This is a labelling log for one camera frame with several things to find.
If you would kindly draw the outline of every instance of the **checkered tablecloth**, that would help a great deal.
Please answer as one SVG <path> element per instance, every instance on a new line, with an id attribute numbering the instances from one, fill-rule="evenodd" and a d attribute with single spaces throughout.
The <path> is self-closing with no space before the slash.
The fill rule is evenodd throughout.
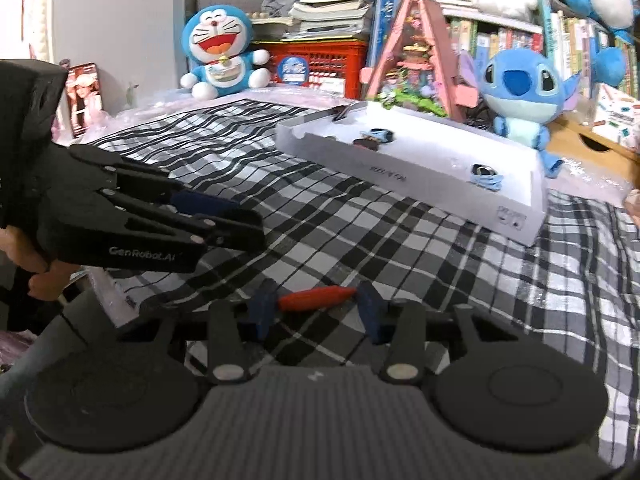
<path id="1" fill-rule="evenodd" d="M 421 202 L 274 146 L 274 126 L 307 110 L 241 100 L 184 112 L 101 139 L 97 145 L 157 164 L 197 190 L 235 198 L 264 218 L 261 254 L 211 251 L 196 273 L 112 271 L 139 310 L 203 308 L 248 298 L 265 278 L 284 291 L 371 280 L 384 298 L 446 309 L 468 303 L 584 363 L 606 382 L 609 411 L 598 451 L 619 465 L 638 452 L 640 250 L 628 215 L 603 202 L 550 192 L 535 246 L 523 246 Z M 380 366 L 353 305 L 286 316 L 254 368 Z M 197 368 L 206 354 L 191 348 Z M 447 363 L 427 345 L 428 366 Z"/>

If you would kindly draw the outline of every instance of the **smartphone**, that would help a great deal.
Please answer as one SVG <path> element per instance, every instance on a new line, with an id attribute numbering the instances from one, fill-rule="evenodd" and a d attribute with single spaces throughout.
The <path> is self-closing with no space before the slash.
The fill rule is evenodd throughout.
<path id="1" fill-rule="evenodd" d="M 102 111 L 100 80 L 95 63 L 71 67 L 65 91 L 71 129 L 74 137 L 79 137 L 98 120 Z"/>

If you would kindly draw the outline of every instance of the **red plastic crate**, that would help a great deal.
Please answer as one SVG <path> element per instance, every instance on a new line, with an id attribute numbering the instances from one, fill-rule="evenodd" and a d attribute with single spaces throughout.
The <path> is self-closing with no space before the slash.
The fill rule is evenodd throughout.
<path id="1" fill-rule="evenodd" d="M 360 69 L 367 57 L 367 43 L 363 41 L 265 41 L 255 46 L 271 54 L 267 68 L 273 82 L 281 82 L 277 73 L 280 61 L 287 56 L 298 56 L 309 65 L 310 77 L 302 86 L 319 86 L 319 79 L 325 77 L 343 78 L 344 97 L 360 97 Z"/>

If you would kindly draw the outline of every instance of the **purple ear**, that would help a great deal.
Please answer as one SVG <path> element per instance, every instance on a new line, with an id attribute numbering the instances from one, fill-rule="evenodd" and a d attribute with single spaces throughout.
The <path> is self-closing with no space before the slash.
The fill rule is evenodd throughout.
<path id="1" fill-rule="evenodd" d="M 580 72 L 572 75 L 569 79 L 564 82 L 564 92 L 566 95 L 566 99 L 564 101 L 564 110 L 574 110 L 578 105 L 578 94 L 580 93 L 579 83 L 580 82 Z"/>
<path id="2" fill-rule="evenodd" d="M 478 80 L 476 78 L 476 65 L 474 59 L 466 50 L 461 50 L 458 56 L 458 70 L 460 77 L 465 83 L 473 88 L 478 88 Z"/>

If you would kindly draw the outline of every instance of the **blue nose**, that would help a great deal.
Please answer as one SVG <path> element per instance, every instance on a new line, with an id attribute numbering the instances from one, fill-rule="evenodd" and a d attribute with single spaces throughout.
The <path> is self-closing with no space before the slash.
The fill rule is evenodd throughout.
<path id="1" fill-rule="evenodd" d="M 515 96 L 524 95 L 531 88 L 531 78 L 524 70 L 505 70 L 502 73 L 502 83 Z"/>

